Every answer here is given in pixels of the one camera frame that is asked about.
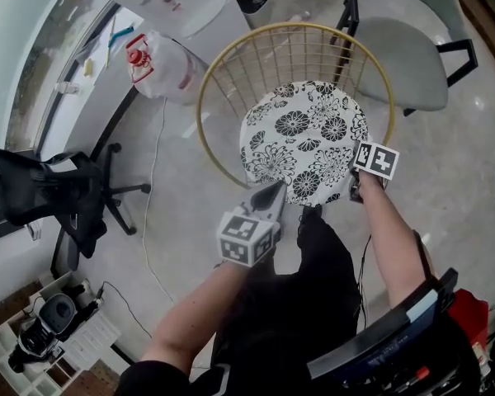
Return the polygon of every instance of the large plastic bottle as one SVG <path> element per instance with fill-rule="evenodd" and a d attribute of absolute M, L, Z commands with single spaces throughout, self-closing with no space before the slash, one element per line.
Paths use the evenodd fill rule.
<path fill-rule="evenodd" d="M 203 78 L 200 62 L 170 38 L 150 31 L 126 46 L 132 83 L 148 98 L 160 96 L 179 104 L 191 104 Z"/>

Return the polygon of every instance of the blue tool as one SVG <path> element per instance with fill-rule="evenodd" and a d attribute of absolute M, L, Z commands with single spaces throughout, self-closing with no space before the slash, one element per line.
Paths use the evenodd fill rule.
<path fill-rule="evenodd" d="M 110 36 L 110 39 L 108 41 L 108 48 L 111 48 L 120 36 L 128 35 L 128 34 L 131 34 L 132 32 L 134 32 L 133 26 L 129 26 L 128 28 L 125 28 L 124 30 L 121 30 L 119 32 L 114 32 Z"/>

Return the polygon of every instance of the gray chair seat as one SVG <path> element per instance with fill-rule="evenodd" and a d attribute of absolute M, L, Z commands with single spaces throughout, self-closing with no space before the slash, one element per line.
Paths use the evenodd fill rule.
<path fill-rule="evenodd" d="M 447 105 L 447 76 L 433 42 L 412 26 L 384 17 L 360 20 L 356 39 L 379 60 L 389 78 L 396 106 L 437 111 Z M 359 64 L 352 64 L 356 80 Z M 366 62 L 358 91 L 389 102 L 378 69 Z"/>

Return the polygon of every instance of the gold metal frame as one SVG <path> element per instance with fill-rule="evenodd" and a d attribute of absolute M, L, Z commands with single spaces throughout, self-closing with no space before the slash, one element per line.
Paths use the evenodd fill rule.
<path fill-rule="evenodd" d="M 337 39 L 330 45 L 333 36 Z M 389 124 L 383 138 L 386 145 L 394 128 L 394 98 L 385 71 L 364 45 L 341 31 L 309 22 L 281 22 L 249 32 L 218 55 L 201 84 L 196 124 L 205 151 L 226 177 L 250 187 L 220 163 L 205 138 L 201 113 L 211 79 L 241 120 L 264 95 L 293 81 L 335 83 L 354 97 L 368 61 L 376 67 L 389 96 Z"/>

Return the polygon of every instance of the black shoe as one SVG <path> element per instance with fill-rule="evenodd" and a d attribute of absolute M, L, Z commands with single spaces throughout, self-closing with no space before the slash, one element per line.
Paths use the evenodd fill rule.
<path fill-rule="evenodd" d="M 305 205 L 304 206 L 304 208 L 303 208 L 303 214 L 299 217 L 299 229 L 298 229 L 298 233 L 300 233 L 300 231 L 304 227 L 304 224 L 313 215 L 317 215 L 318 217 L 323 217 L 323 206 L 320 205 L 320 204 L 317 204 L 314 207 L 310 207 L 308 205 Z"/>

